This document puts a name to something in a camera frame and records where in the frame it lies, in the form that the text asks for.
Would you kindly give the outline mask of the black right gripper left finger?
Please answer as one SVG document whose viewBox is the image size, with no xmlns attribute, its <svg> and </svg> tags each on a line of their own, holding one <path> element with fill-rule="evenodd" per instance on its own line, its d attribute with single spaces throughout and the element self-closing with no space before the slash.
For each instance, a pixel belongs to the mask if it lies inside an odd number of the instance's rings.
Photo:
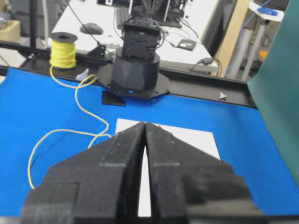
<svg viewBox="0 0 299 224">
<path fill-rule="evenodd" d="M 22 208 L 24 224 L 120 224 L 137 217 L 144 123 L 53 165 Z"/>
</svg>

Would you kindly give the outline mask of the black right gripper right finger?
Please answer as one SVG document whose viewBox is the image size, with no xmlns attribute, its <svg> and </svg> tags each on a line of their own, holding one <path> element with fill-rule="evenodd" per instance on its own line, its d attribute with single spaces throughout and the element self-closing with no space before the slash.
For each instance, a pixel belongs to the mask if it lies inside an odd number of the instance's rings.
<svg viewBox="0 0 299 224">
<path fill-rule="evenodd" d="M 163 224 L 265 224 L 233 168 L 151 123 L 145 126 L 151 192 Z"/>
</svg>

